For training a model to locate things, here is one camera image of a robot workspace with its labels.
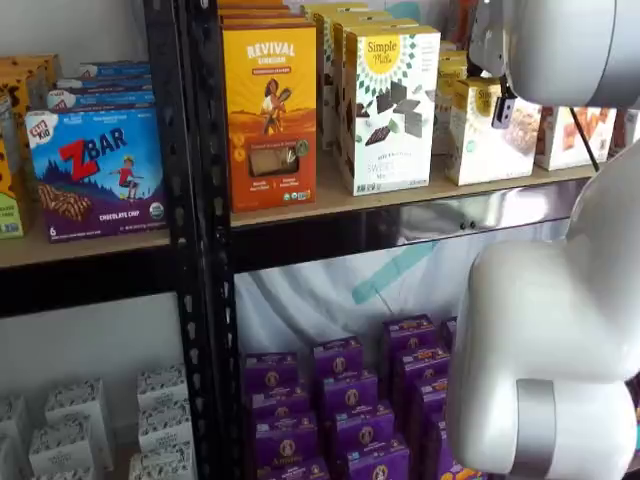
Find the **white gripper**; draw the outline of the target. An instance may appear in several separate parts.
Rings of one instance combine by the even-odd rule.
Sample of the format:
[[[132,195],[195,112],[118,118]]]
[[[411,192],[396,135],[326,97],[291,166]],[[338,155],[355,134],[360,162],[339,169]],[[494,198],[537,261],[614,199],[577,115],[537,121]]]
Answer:
[[[510,1],[480,0],[474,10],[468,54],[470,62],[489,76],[507,73],[505,27]],[[496,99],[493,127],[508,127],[514,110],[516,95],[506,77],[500,77],[501,93]]]

